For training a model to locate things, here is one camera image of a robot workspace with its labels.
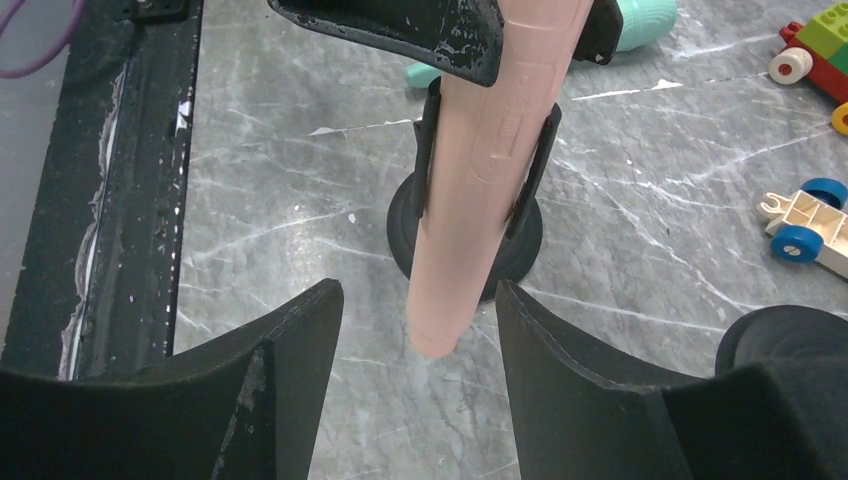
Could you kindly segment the green microphone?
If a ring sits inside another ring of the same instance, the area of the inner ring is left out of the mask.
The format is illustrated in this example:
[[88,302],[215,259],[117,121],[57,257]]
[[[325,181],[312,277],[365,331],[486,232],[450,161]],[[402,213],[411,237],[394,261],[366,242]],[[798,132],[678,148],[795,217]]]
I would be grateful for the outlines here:
[[[618,6],[623,15],[623,29],[616,52],[629,52],[650,45],[668,35],[673,29],[678,6],[675,0],[622,0]],[[425,89],[441,75],[441,71],[423,63],[405,68],[408,87]]]

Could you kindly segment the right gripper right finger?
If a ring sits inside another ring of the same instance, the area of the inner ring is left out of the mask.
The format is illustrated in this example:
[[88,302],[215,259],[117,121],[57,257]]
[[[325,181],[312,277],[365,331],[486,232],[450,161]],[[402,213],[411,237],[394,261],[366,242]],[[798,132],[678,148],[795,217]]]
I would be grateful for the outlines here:
[[525,479],[847,475],[847,355],[698,378],[605,343],[512,282],[496,313]]

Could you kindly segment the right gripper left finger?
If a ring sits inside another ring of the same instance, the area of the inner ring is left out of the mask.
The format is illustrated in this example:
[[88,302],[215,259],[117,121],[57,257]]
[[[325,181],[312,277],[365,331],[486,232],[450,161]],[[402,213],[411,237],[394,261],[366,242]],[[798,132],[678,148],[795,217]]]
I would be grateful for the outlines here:
[[325,279],[127,375],[1,373],[5,479],[304,479],[344,306]]

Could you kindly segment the pink microphone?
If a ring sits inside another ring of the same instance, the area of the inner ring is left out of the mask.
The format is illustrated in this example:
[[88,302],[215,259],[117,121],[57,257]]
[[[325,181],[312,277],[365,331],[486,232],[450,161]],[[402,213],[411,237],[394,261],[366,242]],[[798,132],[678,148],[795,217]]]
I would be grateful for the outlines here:
[[592,6],[567,0],[499,5],[504,44],[495,83],[441,80],[407,301],[410,342],[432,358],[453,351],[471,324]]

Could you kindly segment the black round-base mic stand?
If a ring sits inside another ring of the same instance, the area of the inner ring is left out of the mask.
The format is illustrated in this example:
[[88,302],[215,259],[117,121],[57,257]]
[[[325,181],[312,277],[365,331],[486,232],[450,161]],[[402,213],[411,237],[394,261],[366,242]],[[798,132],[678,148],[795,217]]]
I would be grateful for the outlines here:
[[801,305],[774,305],[744,314],[724,333],[714,373],[759,361],[845,357],[847,321]]
[[421,119],[413,124],[412,173],[395,192],[387,214],[392,257],[416,291],[455,288],[462,299],[495,298],[502,281],[517,283],[531,270],[543,238],[536,193],[562,119],[558,104],[536,117],[486,107],[489,119],[469,127],[459,107],[427,87]]

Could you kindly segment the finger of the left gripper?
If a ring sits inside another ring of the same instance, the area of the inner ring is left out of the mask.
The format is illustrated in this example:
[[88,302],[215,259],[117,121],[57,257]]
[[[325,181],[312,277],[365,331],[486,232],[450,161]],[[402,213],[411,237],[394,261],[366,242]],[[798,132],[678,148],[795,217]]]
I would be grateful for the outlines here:
[[269,7],[323,35],[401,55],[482,87],[498,77],[504,20],[495,1],[282,0]]
[[611,62],[618,47],[624,18],[617,0],[594,0],[572,59],[597,65]]

